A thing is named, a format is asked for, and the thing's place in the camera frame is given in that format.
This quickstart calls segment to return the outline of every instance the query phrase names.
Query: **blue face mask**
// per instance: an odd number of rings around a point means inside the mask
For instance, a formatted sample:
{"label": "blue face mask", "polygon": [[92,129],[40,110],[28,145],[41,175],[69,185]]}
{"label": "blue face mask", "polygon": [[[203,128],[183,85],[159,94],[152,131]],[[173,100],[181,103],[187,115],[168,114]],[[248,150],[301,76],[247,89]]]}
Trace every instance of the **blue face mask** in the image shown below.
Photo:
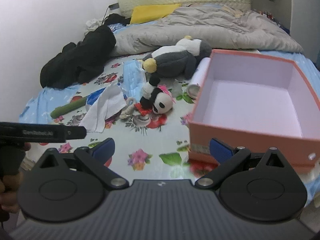
{"label": "blue face mask", "polygon": [[140,101],[141,89],[146,83],[146,75],[142,68],[142,63],[138,60],[130,60],[123,65],[123,88],[127,97],[134,97]]}

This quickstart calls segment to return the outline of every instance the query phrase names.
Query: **paper roll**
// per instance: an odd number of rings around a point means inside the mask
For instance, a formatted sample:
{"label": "paper roll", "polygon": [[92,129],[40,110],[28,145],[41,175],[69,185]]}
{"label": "paper roll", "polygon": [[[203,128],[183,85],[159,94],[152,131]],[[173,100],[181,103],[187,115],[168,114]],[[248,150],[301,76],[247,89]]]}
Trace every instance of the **paper roll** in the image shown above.
{"label": "paper roll", "polygon": [[209,63],[210,63],[209,57],[205,57],[200,61],[195,73],[193,74],[187,86],[187,93],[192,99],[196,99],[198,95],[200,87],[202,86],[202,83],[204,81],[205,74],[207,73]]}

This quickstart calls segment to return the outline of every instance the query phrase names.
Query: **ribbed gray surface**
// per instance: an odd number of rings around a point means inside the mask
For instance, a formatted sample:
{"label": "ribbed gray surface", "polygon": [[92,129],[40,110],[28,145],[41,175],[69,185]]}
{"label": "ribbed gray surface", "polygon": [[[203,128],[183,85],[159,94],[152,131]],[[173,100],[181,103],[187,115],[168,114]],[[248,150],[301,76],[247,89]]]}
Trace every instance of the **ribbed gray surface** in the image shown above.
{"label": "ribbed gray surface", "polygon": [[212,191],[196,189],[189,180],[135,180],[130,188],[111,192],[85,218],[65,224],[27,220],[11,236],[16,240],[307,240],[313,233],[297,220],[276,225],[241,220],[226,211]]}

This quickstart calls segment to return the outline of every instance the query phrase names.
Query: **orange box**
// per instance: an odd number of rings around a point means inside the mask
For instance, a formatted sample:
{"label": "orange box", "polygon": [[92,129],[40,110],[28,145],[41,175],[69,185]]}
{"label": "orange box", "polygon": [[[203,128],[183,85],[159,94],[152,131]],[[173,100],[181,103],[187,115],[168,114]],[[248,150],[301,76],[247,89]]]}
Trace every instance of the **orange box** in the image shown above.
{"label": "orange box", "polygon": [[292,60],[214,49],[189,132],[190,159],[216,163],[217,138],[252,152],[277,147],[307,173],[320,159],[320,100]]}

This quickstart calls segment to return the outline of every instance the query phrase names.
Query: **yellow pillow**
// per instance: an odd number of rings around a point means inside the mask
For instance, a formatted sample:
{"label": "yellow pillow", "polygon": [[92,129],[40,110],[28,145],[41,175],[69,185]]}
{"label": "yellow pillow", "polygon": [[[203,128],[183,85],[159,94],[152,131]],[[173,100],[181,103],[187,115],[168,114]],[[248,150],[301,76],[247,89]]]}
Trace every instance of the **yellow pillow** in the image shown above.
{"label": "yellow pillow", "polygon": [[146,23],[161,19],[171,14],[181,4],[139,5],[133,9],[130,24]]}

